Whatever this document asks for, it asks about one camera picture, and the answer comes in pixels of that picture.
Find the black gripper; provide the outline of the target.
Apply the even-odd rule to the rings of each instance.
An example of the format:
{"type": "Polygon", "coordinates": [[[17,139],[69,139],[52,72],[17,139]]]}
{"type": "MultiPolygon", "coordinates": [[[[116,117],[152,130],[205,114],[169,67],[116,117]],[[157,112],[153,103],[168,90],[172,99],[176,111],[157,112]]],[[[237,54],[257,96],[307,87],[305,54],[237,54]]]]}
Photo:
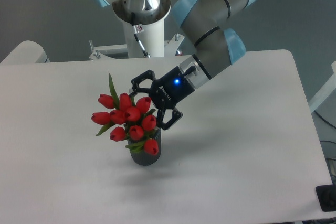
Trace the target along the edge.
{"type": "Polygon", "coordinates": [[[163,77],[156,79],[152,70],[147,70],[131,80],[132,87],[129,97],[134,97],[138,93],[146,93],[151,98],[158,109],[156,115],[156,126],[162,130],[170,129],[183,116],[183,113],[176,109],[176,105],[184,98],[195,91],[195,88],[183,76],[179,67],[173,68],[163,77]],[[145,80],[151,80],[149,88],[140,87],[145,80]],[[166,117],[166,109],[171,114],[166,117]]]}

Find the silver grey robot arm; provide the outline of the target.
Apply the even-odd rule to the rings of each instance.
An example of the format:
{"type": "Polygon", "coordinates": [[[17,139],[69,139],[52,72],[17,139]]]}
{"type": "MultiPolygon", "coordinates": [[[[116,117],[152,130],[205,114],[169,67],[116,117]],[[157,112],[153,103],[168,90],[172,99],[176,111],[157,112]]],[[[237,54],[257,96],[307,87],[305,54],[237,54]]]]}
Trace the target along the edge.
{"type": "Polygon", "coordinates": [[[173,44],[164,44],[164,20],[172,15],[196,52],[178,67],[157,79],[149,70],[132,80],[131,94],[146,93],[157,108],[156,124],[169,129],[181,112],[176,105],[234,64],[246,52],[240,37],[222,30],[220,23],[251,5],[255,0],[95,0],[112,6],[122,21],[130,58],[161,57],[176,53],[173,44]]]}

